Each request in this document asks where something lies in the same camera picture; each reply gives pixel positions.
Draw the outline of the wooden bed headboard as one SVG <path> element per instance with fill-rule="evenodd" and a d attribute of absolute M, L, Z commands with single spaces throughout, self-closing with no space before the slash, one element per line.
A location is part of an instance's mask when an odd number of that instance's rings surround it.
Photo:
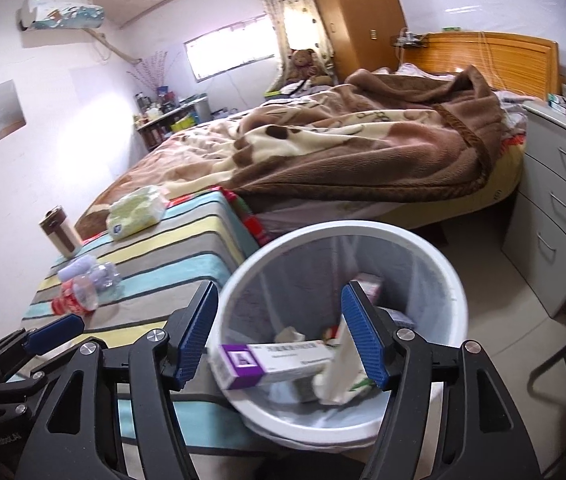
<path fill-rule="evenodd" d="M 559 46 L 545 38 L 508 32 L 430 32 L 402 61 L 431 74 L 473 65 L 496 89 L 545 100 L 561 91 Z"/>

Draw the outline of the brown teddy bear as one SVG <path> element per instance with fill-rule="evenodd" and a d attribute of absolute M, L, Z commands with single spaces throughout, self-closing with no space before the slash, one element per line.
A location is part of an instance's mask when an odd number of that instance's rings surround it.
<path fill-rule="evenodd" d="M 297 82 L 304 82 L 310 87 L 332 86 L 333 84 L 333 78 L 327 73 L 312 49 L 292 50 L 289 56 L 285 84 L 297 84 Z"/>

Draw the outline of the green tissue pack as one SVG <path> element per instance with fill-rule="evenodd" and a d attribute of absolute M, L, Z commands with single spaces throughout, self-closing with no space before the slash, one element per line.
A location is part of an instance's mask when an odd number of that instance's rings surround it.
<path fill-rule="evenodd" d="M 109 207 L 107 232 L 113 240 L 122 240 L 156 226 L 163 220 L 168 203 L 166 192 L 161 186 L 138 188 Z"/>

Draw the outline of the clear bottle red cap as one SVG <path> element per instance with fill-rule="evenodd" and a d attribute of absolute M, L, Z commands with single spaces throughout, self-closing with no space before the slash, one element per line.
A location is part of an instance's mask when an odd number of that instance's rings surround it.
<path fill-rule="evenodd" d="M 117 297 L 120 282 L 120 274 L 114 263 L 92 266 L 89 271 L 60 285 L 58 295 L 51 302 L 52 311 L 56 315 L 91 314 L 102 304 Z"/>

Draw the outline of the brown beige blanket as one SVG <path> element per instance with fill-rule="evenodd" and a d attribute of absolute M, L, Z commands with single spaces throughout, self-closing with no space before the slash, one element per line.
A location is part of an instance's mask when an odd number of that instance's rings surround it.
<path fill-rule="evenodd" d="M 221 186 L 253 208 L 283 200 L 438 202 L 484 188 L 507 134 L 474 67 L 448 80 L 357 70 L 344 84 L 266 102 L 170 136 L 94 200 L 82 237 L 146 185 L 171 198 Z"/>

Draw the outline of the white air conditioner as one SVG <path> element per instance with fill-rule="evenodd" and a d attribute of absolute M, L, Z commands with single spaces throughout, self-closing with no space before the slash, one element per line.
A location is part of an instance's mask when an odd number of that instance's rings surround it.
<path fill-rule="evenodd" d="M 103 6 L 91 0 L 25 0 L 17 14 L 21 30 L 97 29 L 104 21 Z"/>

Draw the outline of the grey drawer nightstand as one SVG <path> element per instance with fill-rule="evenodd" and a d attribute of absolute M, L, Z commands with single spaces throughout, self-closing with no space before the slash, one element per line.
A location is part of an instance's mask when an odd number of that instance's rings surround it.
<path fill-rule="evenodd" d="M 524 104 L 523 173 L 502 250 L 547 314 L 566 304 L 566 116 Z"/>

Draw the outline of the beige brown travel mug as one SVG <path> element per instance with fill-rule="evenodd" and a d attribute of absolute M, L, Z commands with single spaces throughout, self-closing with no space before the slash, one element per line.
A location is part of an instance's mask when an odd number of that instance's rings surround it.
<path fill-rule="evenodd" d="M 66 259 L 74 257 L 82 247 L 82 238 L 62 206 L 55 206 L 49 210 L 40 221 L 40 228 Z"/>

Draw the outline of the white purple medicine box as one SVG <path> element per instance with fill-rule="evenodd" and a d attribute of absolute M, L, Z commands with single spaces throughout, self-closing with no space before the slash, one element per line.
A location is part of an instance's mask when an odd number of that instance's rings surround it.
<path fill-rule="evenodd" d="M 322 341 L 219 344 L 208 358 L 222 390 L 243 390 L 315 376 L 333 359 Z"/>

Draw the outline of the cluttered wall shelf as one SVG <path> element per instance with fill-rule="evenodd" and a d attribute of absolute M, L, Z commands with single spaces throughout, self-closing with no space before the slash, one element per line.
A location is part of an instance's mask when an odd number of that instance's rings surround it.
<path fill-rule="evenodd" d="M 154 151 L 174 134 L 213 119 L 206 93 L 194 94 L 179 102 L 153 103 L 134 117 L 136 133 L 146 151 Z"/>

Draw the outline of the patterned window curtain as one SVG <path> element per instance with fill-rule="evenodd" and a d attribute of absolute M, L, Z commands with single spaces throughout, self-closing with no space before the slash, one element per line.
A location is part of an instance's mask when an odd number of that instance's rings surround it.
<path fill-rule="evenodd" d="M 279 71 L 270 90 L 279 90 L 292 70 L 294 51 L 311 49 L 319 65 L 334 75 L 334 50 L 315 0 L 262 0 L 279 45 Z"/>

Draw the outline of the striped colourful table cloth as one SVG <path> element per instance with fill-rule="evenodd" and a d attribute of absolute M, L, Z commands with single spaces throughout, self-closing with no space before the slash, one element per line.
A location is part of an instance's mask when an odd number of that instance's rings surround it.
<path fill-rule="evenodd" d="M 89 238 L 82 254 L 114 263 L 121 281 L 86 319 L 85 336 L 100 338 L 110 348 L 131 344 L 186 307 L 203 281 L 223 286 L 257 248 L 220 188 L 175 200 L 156 226 L 124 240 L 107 233 Z M 205 361 L 171 399 L 194 453 L 260 457 L 277 450 L 245 426 Z"/>

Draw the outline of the orange wooden wardrobe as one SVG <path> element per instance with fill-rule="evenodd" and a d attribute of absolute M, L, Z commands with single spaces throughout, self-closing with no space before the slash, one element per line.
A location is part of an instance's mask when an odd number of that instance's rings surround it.
<path fill-rule="evenodd" d="M 398 67 L 394 43 L 405 28 L 399 0 L 315 0 L 340 81 L 365 68 Z"/>

